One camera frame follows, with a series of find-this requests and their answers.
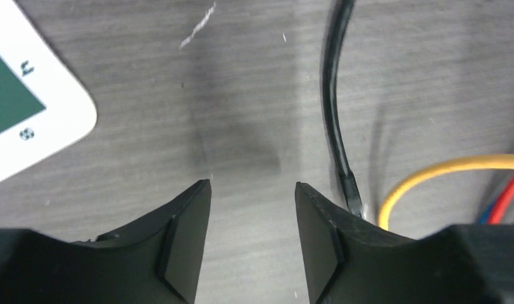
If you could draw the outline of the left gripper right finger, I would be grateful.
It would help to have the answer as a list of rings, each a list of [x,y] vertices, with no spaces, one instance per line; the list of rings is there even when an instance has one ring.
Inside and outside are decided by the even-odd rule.
[[[514,225],[451,225],[414,240],[295,189],[311,303],[514,303]]]

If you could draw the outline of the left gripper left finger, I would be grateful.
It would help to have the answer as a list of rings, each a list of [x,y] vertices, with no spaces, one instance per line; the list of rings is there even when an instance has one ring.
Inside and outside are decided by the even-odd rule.
[[[93,241],[0,229],[0,303],[194,303],[210,207],[204,179]]]

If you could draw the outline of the green white chessboard mat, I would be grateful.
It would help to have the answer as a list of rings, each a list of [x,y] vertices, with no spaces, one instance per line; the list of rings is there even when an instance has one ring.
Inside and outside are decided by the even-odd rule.
[[[96,106],[14,1],[0,1],[0,182],[89,134]]]

